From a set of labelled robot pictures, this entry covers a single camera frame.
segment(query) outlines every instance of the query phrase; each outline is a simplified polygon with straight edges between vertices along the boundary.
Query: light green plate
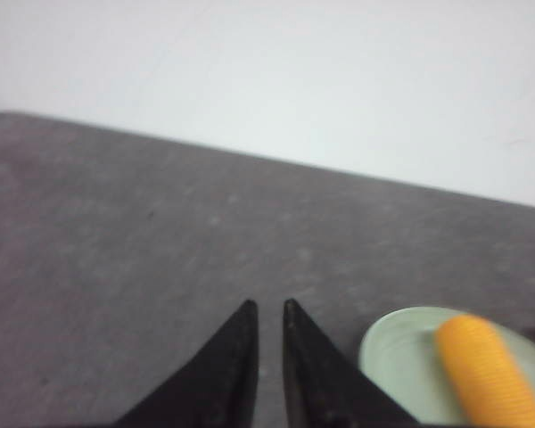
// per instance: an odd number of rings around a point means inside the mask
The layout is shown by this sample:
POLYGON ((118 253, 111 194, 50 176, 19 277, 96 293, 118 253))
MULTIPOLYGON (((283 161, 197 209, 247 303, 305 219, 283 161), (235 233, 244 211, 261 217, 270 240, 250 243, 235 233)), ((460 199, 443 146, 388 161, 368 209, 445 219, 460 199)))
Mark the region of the light green plate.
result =
MULTIPOLYGON (((467 422, 433 336, 444 321, 462 313, 431 307, 397 310, 376 321, 361 343, 359 368, 421 423, 467 422)), ((501 325, 494 326, 535 389, 535 344, 501 325)))

